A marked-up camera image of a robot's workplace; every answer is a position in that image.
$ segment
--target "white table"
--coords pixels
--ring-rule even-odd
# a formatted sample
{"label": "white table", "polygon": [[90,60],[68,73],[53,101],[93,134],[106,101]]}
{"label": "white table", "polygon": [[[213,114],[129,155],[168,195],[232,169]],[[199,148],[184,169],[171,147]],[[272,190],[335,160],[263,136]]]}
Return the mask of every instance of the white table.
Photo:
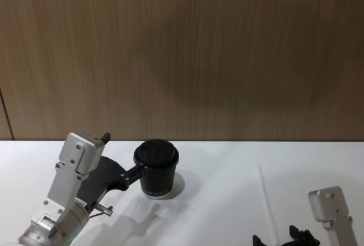
{"label": "white table", "polygon": [[[103,155],[128,169],[140,143],[112,141]],[[139,182],[127,192],[112,191],[102,203],[114,206],[113,216],[91,219],[75,246],[249,246],[254,234],[273,246],[291,241],[290,224],[311,230],[321,245],[329,245],[307,194],[334,185],[344,190],[358,243],[363,245],[364,143],[173,143],[180,152],[173,189],[177,196],[150,200]],[[62,145],[0,141],[0,244],[16,242],[42,205]]]}

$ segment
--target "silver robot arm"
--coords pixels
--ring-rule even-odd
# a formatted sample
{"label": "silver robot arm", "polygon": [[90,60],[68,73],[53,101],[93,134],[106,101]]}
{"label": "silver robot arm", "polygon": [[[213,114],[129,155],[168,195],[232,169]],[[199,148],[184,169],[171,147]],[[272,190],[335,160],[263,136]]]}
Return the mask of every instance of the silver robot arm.
{"label": "silver robot arm", "polygon": [[110,134],[101,139],[84,132],[68,135],[59,162],[56,177],[48,197],[31,219],[30,227],[19,238],[22,246],[66,246],[79,234],[89,220],[86,203],[76,198],[83,180],[98,165]]}

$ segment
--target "wood paneling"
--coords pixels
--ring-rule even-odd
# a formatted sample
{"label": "wood paneling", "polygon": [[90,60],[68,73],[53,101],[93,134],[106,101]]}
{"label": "wood paneling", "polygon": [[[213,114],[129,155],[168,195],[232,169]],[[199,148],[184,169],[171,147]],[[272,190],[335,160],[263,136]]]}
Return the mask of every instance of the wood paneling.
{"label": "wood paneling", "polygon": [[11,140],[11,133],[7,123],[5,110],[0,98],[0,140]]}
{"label": "wood paneling", "polygon": [[0,0],[16,139],[364,139],[363,0]]}

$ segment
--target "black clamp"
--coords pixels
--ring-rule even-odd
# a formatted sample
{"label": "black clamp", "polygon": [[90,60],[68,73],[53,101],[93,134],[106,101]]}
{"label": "black clamp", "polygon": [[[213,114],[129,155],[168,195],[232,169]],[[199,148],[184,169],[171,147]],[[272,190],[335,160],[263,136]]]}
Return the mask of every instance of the black clamp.
{"label": "black clamp", "polygon": [[[291,225],[289,227],[289,235],[293,241],[282,244],[282,246],[319,246],[320,241],[315,239],[310,231],[300,231],[297,227]],[[261,239],[254,235],[253,246],[266,246]]]}

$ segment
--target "black cup lid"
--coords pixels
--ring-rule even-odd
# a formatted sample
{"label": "black cup lid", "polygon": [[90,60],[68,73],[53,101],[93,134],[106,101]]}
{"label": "black cup lid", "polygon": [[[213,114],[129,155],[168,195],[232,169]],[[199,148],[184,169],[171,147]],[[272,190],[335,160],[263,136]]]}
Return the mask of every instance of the black cup lid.
{"label": "black cup lid", "polygon": [[179,154],[173,144],[165,140],[148,140],[134,152],[134,160],[150,168],[166,168],[177,163]]}

